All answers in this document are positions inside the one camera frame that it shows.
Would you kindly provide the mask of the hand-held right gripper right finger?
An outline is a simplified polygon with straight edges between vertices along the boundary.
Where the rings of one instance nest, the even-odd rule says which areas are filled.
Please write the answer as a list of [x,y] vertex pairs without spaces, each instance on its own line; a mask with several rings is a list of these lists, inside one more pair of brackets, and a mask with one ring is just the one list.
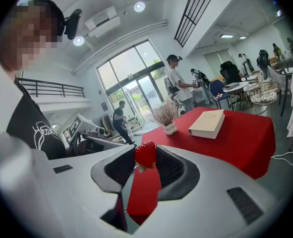
[[162,189],[136,238],[260,238],[277,201],[264,187],[220,159],[157,146]]

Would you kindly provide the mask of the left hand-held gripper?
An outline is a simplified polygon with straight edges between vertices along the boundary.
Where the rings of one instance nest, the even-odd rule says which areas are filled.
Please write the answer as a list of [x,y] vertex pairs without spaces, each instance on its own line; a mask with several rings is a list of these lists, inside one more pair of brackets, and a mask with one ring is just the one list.
[[75,117],[67,131],[70,136],[70,143],[82,133],[88,135],[85,138],[86,149],[90,152],[102,152],[125,145],[103,139],[105,137],[105,129],[80,114]]

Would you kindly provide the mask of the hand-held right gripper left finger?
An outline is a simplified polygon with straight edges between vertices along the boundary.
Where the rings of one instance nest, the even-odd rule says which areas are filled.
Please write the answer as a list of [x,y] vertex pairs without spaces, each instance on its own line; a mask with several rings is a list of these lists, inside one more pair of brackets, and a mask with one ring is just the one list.
[[122,203],[122,189],[135,167],[134,146],[120,146],[99,153],[50,160],[51,167],[69,165],[56,174],[64,210],[77,228],[68,238],[132,238]]

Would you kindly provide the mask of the small red object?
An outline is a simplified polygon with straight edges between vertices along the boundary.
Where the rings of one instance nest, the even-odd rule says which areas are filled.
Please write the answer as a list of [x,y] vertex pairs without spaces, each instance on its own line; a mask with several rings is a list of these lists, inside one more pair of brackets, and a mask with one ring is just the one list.
[[156,163],[156,145],[153,141],[143,142],[135,149],[135,162],[137,170],[140,173],[145,172],[147,169],[154,168]]

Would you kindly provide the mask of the red cloth covered table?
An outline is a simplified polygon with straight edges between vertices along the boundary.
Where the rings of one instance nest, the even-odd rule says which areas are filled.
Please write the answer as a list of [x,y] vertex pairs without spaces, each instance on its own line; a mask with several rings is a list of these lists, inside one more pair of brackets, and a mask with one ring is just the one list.
[[[177,132],[166,135],[158,127],[143,134],[142,142],[153,141],[215,157],[226,161],[253,179],[267,173],[271,156],[276,150],[272,119],[242,112],[224,111],[225,119],[216,139],[191,136],[188,128],[209,108],[198,107],[175,119]],[[158,191],[162,188],[156,168],[140,173],[135,171],[127,213],[141,225],[157,206]]]

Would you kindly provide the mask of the beige hardcover book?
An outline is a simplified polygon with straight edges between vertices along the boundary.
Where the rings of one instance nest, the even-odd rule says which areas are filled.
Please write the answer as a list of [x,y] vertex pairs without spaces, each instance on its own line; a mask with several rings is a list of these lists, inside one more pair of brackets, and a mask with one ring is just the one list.
[[188,129],[192,136],[216,139],[224,122],[224,110],[205,111]]

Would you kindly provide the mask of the dried flowers in white vase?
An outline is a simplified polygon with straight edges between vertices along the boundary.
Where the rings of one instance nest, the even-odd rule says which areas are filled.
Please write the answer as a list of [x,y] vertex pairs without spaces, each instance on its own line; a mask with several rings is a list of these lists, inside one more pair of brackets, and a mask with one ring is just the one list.
[[177,131],[174,120],[178,117],[178,106],[171,102],[157,105],[152,112],[150,121],[160,125],[166,135],[172,135]]

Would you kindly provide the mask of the black balcony railing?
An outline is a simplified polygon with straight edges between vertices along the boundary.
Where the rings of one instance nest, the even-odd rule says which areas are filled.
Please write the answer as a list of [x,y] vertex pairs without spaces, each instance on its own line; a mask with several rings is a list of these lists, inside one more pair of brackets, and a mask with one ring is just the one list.
[[85,98],[84,88],[80,86],[27,78],[18,78],[18,81],[31,96],[36,98],[43,96]]

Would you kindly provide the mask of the person's black printed shirt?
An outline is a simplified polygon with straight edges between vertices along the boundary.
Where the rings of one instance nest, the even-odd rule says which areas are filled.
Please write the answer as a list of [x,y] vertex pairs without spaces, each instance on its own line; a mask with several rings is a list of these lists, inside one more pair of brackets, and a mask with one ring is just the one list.
[[37,103],[17,79],[14,84],[23,96],[9,121],[6,132],[20,138],[30,148],[45,152],[49,160],[67,157],[64,143]]

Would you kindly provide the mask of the glass entrance door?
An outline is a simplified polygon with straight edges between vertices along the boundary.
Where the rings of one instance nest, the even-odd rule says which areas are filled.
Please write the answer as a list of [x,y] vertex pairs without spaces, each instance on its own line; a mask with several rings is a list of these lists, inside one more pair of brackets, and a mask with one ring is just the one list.
[[167,70],[149,41],[117,54],[97,68],[114,109],[125,101],[124,114],[141,127],[150,123],[154,109],[168,100],[164,79]]

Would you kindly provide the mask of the blue chair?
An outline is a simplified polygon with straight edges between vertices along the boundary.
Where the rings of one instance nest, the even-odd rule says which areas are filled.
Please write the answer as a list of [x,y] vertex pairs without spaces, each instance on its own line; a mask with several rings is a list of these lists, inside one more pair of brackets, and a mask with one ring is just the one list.
[[222,108],[220,101],[226,99],[228,107],[233,110],[231,95],[228,92],[224,92],[224,87],[225,84],[220,80],[212,81],[209,84],[209,90],[213,96],[217,109]]

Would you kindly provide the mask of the round white table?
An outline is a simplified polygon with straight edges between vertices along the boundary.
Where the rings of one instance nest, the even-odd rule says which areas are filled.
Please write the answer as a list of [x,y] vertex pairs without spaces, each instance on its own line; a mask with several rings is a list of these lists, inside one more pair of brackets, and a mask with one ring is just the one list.
[[232,111],[236,110],[237,103],[240,103],[240,110],[243,102],[244,88],[249,83],[247,81],[234,82],[223,88],[224,93],[229,93]]

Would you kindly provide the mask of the black office chair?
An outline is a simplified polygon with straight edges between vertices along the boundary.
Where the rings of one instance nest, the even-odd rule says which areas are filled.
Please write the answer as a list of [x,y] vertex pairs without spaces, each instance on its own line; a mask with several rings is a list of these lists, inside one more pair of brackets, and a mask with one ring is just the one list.
[[227,84],[242,82],[240,71],[231,61],[220,65],[220,73]]

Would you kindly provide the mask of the white ceiling air conditioner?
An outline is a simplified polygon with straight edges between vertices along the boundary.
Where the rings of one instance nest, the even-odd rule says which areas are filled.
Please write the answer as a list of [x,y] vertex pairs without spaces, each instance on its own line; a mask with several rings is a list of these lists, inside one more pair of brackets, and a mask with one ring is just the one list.
[[118,16],[115,7],[112,6],[97,13],[84,24],[89,30],[89,33],[87,34],[88,37],[99,38],[112,29],[120,26],[120,17]]

